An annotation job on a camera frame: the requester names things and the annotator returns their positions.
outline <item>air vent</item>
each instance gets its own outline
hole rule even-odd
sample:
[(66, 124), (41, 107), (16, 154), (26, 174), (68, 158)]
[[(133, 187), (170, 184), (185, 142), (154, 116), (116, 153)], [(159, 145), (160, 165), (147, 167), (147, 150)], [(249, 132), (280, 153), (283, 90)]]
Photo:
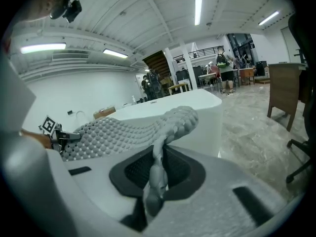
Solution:
[(89, 58), (89, 52), (79, 50), (61, 50), (53, 53), (52, 61), (60, 60), (86, 60)]

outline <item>robotic hand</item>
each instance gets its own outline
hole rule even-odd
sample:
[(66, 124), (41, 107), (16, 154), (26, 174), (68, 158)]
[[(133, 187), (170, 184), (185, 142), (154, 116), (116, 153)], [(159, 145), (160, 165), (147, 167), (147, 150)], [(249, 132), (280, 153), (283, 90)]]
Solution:
[(62, 131), (61, 124), (57, 124), (52, 135), (50, 136), (52, 149), (58, 151), (60, 154), (65, 149), (66, 144), (69, 141), (80, 140), (81, 134), (79, 133), (70, 133)]

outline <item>desk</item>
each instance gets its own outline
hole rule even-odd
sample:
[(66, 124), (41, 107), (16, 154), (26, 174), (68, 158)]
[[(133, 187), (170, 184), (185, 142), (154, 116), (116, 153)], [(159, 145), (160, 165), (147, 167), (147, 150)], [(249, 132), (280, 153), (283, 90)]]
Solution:
[(114, 113), (116, 110), (115, 110), (115, 107), (111, 107), (111, 108), (108, 108), (108, 109), (105, 109), (105, 110), (102, 110), (100, 112), (95, 112), (93, 114), (93, 117), (94, 119), (98, 119), (100, 117), (106, 117), (112, 113)]
[(298, 100), (306, 104), (312, 95), (308, 71), (301, 63), (269, 64), (270, 71), (270, 100), (268, 117), (271, 117), (273, 107), (290, 114), (286, 130), (290, 131), (297, 108)]
[(210, 74), (206, 74), (206, 75), (202, 75), (202, 76), (198, 77), (200, 85), (202, 85), (202, 80), (211, 79), (211, 78), (216, 78), (216, 73), (210, 73)]
[(186, 91), (188, 91), (188, 84), (187, 83), (180, 83), (180, 84), (173, 85), (173, 86), (168, 88), (170, 95), (172, 95), (172, 90), (175, 88), (180, 88), (181, 93), (183, 93), (182, 86), (185, 86)]
[(253, 78), (253, 84), (255, 84), (255, 75), (253, 72), (253, 68), (239, 69), (239, 72), (240, 72), (241, 78), (249, 78), (249, 85), (250, 85), (250, 77)]

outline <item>bottle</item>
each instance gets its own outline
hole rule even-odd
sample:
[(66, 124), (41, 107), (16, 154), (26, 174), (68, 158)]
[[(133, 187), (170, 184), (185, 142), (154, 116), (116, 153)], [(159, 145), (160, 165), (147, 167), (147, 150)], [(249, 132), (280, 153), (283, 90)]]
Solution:
[(132, 96), (132, 99), (133, 99), (133, 105), (136, 105), (136, 99), (134, 96)]
[(268, 68), (265, 67), (265, 76), (269, 78)]

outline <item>marble floor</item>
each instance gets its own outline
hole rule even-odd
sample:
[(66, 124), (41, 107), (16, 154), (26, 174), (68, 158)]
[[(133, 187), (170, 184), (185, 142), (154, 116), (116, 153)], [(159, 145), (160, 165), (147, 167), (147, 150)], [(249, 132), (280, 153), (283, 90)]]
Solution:
[(285, 178), (309, 157), (295, 146), (286, 147), (290, 139), (307, 140), (304, 127), (304, 104), (298, 103), (291, 131), (286, 130), (289, 116), (273, 108), (267, 117), (270, 85), (246, 85), (237, 87), (230, 95), (211, 91), (223, 101), (222, 158), (237, 163), (262, 179), (285, 200), (291, 201), (304, 191), (308, 184), (310, 169), (295, 177), (291, 184)]

